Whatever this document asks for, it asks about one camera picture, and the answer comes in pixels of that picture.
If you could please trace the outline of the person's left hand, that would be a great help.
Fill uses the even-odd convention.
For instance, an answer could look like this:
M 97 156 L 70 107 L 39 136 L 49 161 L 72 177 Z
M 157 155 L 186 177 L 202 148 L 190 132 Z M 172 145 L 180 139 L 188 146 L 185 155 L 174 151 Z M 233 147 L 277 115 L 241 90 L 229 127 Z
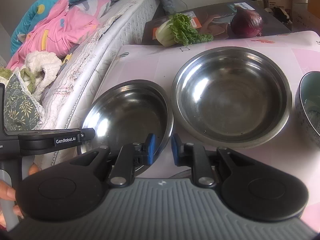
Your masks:
M 31 167 L 29 168 L 28 174 L 31 176 L 32 174 L 35 174 L 39 172 L 41 169 L 33 163 Z M 6 182 L 1 180 L 1 201 L 5 202 L 16 202 L 16 190 L 13 189 L 11 186 L 9 186 Z M 4 228 L 5 230 L 8 230 L 8 223 L 4 215 L 4 207 L 1 205 L 1 227 Z M 23 213 L 18 205 L 14 205 L 11 208 L 11 212 L 14 214 L 15 217 L 17 218 L 23 218 Z

